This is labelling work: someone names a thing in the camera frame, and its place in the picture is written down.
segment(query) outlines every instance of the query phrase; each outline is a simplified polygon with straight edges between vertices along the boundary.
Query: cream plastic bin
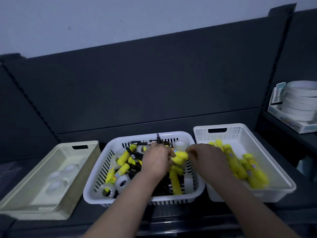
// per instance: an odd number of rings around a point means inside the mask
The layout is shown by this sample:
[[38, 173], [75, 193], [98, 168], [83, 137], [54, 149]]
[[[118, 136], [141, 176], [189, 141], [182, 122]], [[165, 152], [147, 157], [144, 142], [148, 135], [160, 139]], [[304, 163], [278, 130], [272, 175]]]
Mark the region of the cream plastic bin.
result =
[[[173, 142], [175, 140], [184, 140], [188, 145], [194, 144], [192, 136], [186, 132], [169, 132], [169, 133], [159, 133], [161, 139]], [[99, 192], [101, 185], [104, 184], [106, 175], [108, 173], [110, 159], [115, 155], [120, 149], [128, 145], [129, 141], [133, 140], [154, 140], [156, 139], [156, 134], [147, 135], [136, 135], [136, 136], [126, 136], [111, 140], [101, 155], [99, 156], [84, 189], [84, 199], [89, 204], [101, 204], [102, 206], [110, 206], [115, 199], [107, 198]], [[177, 203], [190, 203], [198, 197], [205, 188], [205, 181], [196, 173], [192, 168], [191, 162], [188, 160], [184, 168], [184, 174], [190, 174], [193, 179], [194, 192], [190, 194], [183, 194], [177, 196], [154, 196], [151, 197], [149, 204], [160, 205], [160, 204], [177, 204]], [[184, 193], [184, 184], [180, 183], [182, 191]]]
[[[101, 153], [98, 144], [98, 141], [86, 141], [56, 145], [0, 201], [0, 214], [18, 220], [68, 219]], [[72, 177], [63, 174], [70, 165], [78, 167]]]
[[[296, 189], [294, 181], [244, 124], [197, 126], [194, 128], [194, 134], [197, 143], [208, 143], [221, 139], [224, 144], [230, 144], [238, 159], [241, 159], [243, 154], [252, 154], [259, 167], [267, 175], [269, 187], [267, 189], [251, 189], [247, 182], [244, 183], [263, 202], [278, 202]], [[209, 184], [207, 184], [207, 191], [212, 201], [223, 202]]]

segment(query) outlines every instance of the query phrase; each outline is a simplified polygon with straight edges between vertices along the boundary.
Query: basket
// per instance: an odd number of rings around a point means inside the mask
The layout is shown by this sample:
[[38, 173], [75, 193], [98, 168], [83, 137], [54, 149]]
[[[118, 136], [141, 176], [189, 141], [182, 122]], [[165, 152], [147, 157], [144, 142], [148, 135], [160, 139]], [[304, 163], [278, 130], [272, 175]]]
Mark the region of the basket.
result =
[[[267, 175], [269, 187], [267, 189], [251, 189], [247, 182], [245, 182], [245, 185], [261, 201], [278, 202], [296, 189], [294, 181], [244, 124], [197, 126], [194, 127], [194, 134], [197, 143], [214, 142], [220, 139], [224, 144], [230, 144], [238, 159], [241, 159], [243, 154], [252, 154], [259, 167]], [[212, 201], [223, 202], [222, 198], [209, 184], [207, 184], [207, 191]]]
[[[84, 189], [84, 199], [89, 204], [101, 204], [102, 206], [108, 207], [113, 203], [115, 199], [104, 197], [101, 192], [97, 192], [102, 184], [104, 184], [105, 178], [108, 173], [109, 164], [111, 157], [116, 154], [116, 150], [122, 149], [125, 146], [129, 146], [128, 142], [133, 140], [153, 140], [156, 139], [157, 134], [147, 135], [136, 135], [126, 136], [111, 140], [101, 155], [99, 156]], [[184, 140], [188, 145], [194, 144], [192, 136], [186, 132], [169, 132], [159, 134], [162, 140], [166, 140], [173, 143], [175, 140]], [[194, 183], [194, 192], [190, 194], [182, 195], [170, 195], [170, 196], [154, 196], [151, 197], [150, 205], [160, 204], [177, 204], [177, 203], [190, 203], [198, 197], [205, 188], [205, 181], [196, 173], [192, 168], [191, 162], [188, 160], [186, 165], [183, 167], [184, 173], [192, 175]], [[184, 193], [184, 184], [180, 183], [182, 192]]]
[[[18, 220], [66, 220], [100, 153], [98, 141], [58, 144], [0, 201], [0, 214]], [[48, 195], [49, 175], [69, 165], [77, 165], [77, 173], [63, 179], [63, 192]]]

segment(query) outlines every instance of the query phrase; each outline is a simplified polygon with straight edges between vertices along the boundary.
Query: white box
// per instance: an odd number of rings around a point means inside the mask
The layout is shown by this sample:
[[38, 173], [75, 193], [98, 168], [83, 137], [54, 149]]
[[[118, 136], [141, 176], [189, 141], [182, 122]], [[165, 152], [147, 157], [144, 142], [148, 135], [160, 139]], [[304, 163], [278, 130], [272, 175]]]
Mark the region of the white box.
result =
[[[188, 145], [194, 144], [192, 136], [186, 132], [169, 132], [169, 133], [159, 133], [161, 139], [173, 142], [177, 139], [184, 140]], [[133, 140], [156, 140], [156, 134], [147, 135], [136, 135], [136, 136], [126, 136], [119, 137], [111, 140], [101, 155], [99, 156], [91, 174], [87, 180], [84, 189], [84, 199], [89, 204], [100, 204], [105, 207], [109, 207], [115, 199], [104, 197], [100, 192], [97, 192], [101, 185], [104, 184], [106, 175], [108, 173], [109, 164], [111, 157], [115, 155], [118, 147], [123, 148], [128, 145], [128, 142]], [[191, 162], [188, 160], [186, 165], [183, 167], [184, 173], [192, 175], [194, 183], [194, 192], [190, 194], [182, 194], [177, 196], [154, 196], [151, 197], [150, 205], [160, 205], [160, 204], [177, 204], [177, 203], [190, 203], [195, 200], [205, 189], [205, 181], [196, 173], [192, 168]], [[184, 184], [180, 183], [182, 191], [184, 192]]]
[[[97, 158], [98, 141], [56, 145], [1, 201], [0, 214], [18, 220], [66, 220], [79, 201]], [[47, 195], [48, 176], [76, 164], [74, 178], [66, 178], [66, 189], [58, 195]]]
[[294, 120], [290, 116], [281, 111], [281, 104], [275, 104], [277, 102], [280, 102], [281, 94], [283, 93], [285, 85], [286, 83], [279, 83], [273, 89], [270, 98], [270, 103], [267, 108], [267, 112], [276, 117], [278, 120], [282, 121], [284, 124], [286, 124], [291, 129], [295, 130], [299, 134], [316, 132], [317, 121], [315, 121], [314, 123], [307, 123], [304, 121]]
[[[294, 181], [244, 124], [197, 126], [194, 128], [194, 134], [198, 144], [215, 142], [217, 139], [222, 140], [223, 144], [230, 144], [233, 152], [240, 159], [243, 154], [252, 154], [259, 167], [267, 175], [269, 187], [267, 189], [251, 189], [246, 181], [243, 182], [261, 201], [278, 202], [296, 189]], [[222, 198], [209, 184], [207, 184], [207, 191], [212, 201], [223, 202]]]

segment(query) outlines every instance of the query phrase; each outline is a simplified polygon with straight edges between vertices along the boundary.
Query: wall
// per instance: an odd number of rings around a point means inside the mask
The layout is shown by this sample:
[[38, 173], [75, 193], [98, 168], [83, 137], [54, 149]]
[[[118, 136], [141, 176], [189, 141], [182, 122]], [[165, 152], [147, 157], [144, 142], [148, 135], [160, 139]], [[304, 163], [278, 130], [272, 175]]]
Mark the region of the wall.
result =
[[42, 56], [267, 16], [317, 0], [0, 0], [0, 54]]

